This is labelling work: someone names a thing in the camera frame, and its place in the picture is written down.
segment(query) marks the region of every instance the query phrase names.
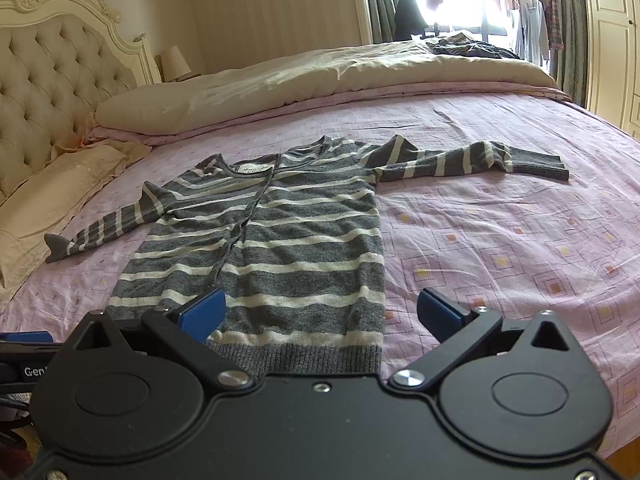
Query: triangular cutout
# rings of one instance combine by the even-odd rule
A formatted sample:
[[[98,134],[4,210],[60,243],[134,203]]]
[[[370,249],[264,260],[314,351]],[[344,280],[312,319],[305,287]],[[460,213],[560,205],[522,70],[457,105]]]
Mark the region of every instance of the triangular cutout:
[[[531,344],[538,348],[548,348],[562,352],[566,352],[569,349],[556,326],[549,321],[544,321],[540,324],[538,333],[535,338],[533,338]]]
[[[76,343],[76,350],[92,350],[94,348],[107,348],[108,346],[111,346],[111,341],[104,331],[102,323],[93,322],[86,328]]]

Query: wardrobe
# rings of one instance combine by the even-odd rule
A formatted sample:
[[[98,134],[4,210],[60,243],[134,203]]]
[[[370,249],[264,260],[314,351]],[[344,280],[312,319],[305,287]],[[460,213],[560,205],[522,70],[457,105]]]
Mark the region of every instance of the wardrobe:
[[[640,139],[640,0],[587,0],[587,108]]]

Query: bedside lamp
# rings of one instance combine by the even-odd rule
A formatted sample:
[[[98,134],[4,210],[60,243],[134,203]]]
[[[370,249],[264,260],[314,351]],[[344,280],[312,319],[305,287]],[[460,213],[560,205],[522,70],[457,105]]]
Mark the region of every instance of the bedside lamp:
[[[165,49],[160,53],[160,63],[162,64],[162,75],[164,81],[182,81],[191,75],[191,68],[184,60],[177,45]]]

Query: neckline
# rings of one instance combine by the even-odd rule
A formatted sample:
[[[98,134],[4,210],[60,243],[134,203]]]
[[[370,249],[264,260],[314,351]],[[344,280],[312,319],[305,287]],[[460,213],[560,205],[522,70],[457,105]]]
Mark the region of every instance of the neckline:
[[[311,144],[304,144],[303,146],[296,146],[295,148],[290,148],[289,150],[283,152],[283,153],[289,153],[292,150],[298,150],[300,148],[313,148],[314,151],[312,153],[309,153],[309,155],[314,155],[314,158],[311,158],[305,162],[302,162],[301,164],[296,164],[294,166],[286,166],[284,168],[280,168],[279,164],[280,164],[280,160],[281,157],[283,155],[283,153],[270,153],[269,155],[263,155],[259,158],[254,158],[252,160],[240,160],[239,162],[235,162],[233,164],[228,164],[225,160],[225,157],[222,155],[222,153],[218,153],[216,155],[216,163],[215,166],[219,167],[223,173],[226,176],[232,176],[235,178],[255,178],[257,176],[269,176],[271,173],[279,173],[281,171],[290,171],[290,170],[295,170],[296,168],[302,168],[304,166],[307,166],[309,164],[311,164],[312,162],[315,162],[316,160],[318,160],[322,155],[325,154],[326,150],[328,149],[328,144],[330,143],[331,140],[335,140],[332,139],[331,137],[327,137],[327,136],[322,136],[320,137],[320,139],[316,140],[315,142],[312,142]],[[255,173],[240,173],[239,171],[234,170],[231,166],[240,166],[241,164],[271,164],[275,162],[275,166],[272,168],[269,168],[267,170],[262,170],[262,171],[256,171]]]

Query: wooden floor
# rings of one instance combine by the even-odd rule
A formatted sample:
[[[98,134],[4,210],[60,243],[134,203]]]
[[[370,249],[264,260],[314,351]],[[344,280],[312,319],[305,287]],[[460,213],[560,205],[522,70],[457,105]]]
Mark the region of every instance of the wooden floor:
[[[635,478],[640,474],[640,438],[617,450],[606,462],[623,478]]]

